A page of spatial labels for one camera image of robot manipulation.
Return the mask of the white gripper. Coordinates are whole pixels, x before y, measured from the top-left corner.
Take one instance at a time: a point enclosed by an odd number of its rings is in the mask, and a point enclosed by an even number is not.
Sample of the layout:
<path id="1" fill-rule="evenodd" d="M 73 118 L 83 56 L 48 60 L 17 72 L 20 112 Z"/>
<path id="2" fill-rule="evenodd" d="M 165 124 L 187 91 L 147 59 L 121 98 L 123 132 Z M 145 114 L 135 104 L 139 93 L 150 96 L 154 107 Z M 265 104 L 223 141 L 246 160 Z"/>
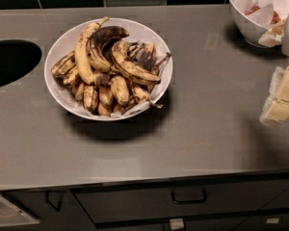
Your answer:
<path id="1" fill-rule="evenodd" d="M 282 43 L 282 53 L 289 57 L 289 14 L 280 20 L 265 34 L 258 43 L 265 47 L 275 47 Z M 261 124 L 272 127 L 289 118 L 289 66 L 278 66 L 272 75 L 267 97 L 259 121 Z"/>

